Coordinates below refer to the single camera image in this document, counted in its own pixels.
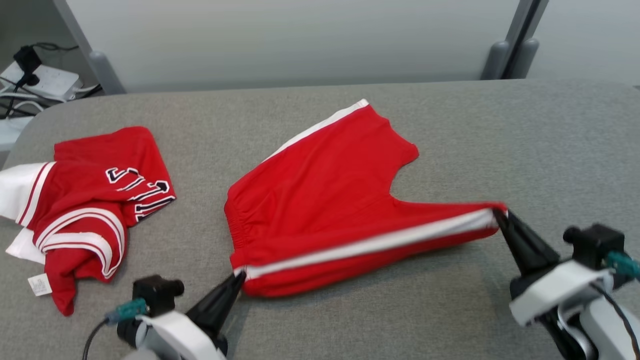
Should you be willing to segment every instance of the clothing tag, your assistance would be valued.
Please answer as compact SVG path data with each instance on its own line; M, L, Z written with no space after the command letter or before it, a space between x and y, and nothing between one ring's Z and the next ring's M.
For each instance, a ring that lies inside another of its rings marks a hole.
M36 296L46 295L52 292L47 274L40 274L38 276L30 277L27 280L29 281L29 285L31 285L31 289Z

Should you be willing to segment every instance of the garment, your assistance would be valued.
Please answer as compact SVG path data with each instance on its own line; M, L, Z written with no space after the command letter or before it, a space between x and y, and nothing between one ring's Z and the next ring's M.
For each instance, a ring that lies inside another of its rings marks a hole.
M42 261L52 298L73 313L76 278L109 282L125 256L127 228L175 199L151 132L128 127L61 142L48 163L0 172L0 215L25 227L7 249Z
M247 274L244 291L292 295L497 231L501 202L391 196L396 172L417 157L366 100L285 143L228 191L230 260Z

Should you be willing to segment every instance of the teal connector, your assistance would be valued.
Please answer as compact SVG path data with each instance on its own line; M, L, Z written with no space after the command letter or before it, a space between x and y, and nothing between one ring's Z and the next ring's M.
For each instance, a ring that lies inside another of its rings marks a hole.
M134 319L136 316L145 315L146 313L147 303L145 300L135 299L116 307L114 311L106 313L104 317L109 320L107 325L115 325L118 322Z
M607 254L607 267L616 269L616 273L640 277L640 264L621 252L612 251Z

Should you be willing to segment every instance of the gray tabletop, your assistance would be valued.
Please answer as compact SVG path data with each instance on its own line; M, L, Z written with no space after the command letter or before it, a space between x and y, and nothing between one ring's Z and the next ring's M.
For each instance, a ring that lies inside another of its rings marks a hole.
M5 167L52 159L53 144L147 126L178 200L131 229L111 284L78 283L76 312L61 316L27 278L42 266L0 255L3 359L79 358L105 311L150 274L182 279L185 311L230 273L223 214L229 186L282 143L366 98L420 149L392 186L419 202L503 200L559 252L572 224L609 224L640 257L640 92L590 81L489 81L325 86L99 97L46 110L24 130ZM0 245L19 226L0 222ZM557 359L541 327L509 312L517 274L500 236L407 259L321 290L284 299L241 296L227 320L229 358ZM640 313L640 286L616 294ZM114 329L89 359L129 349Z

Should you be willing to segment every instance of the red shorts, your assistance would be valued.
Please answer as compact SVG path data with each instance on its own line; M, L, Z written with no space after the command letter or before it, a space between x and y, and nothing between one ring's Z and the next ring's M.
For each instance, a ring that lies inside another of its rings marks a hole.
M276 297L354 277L497 231L500 202L423 204L389 189L418 157L366 100L289 140L231 186L231 264L249 295Z

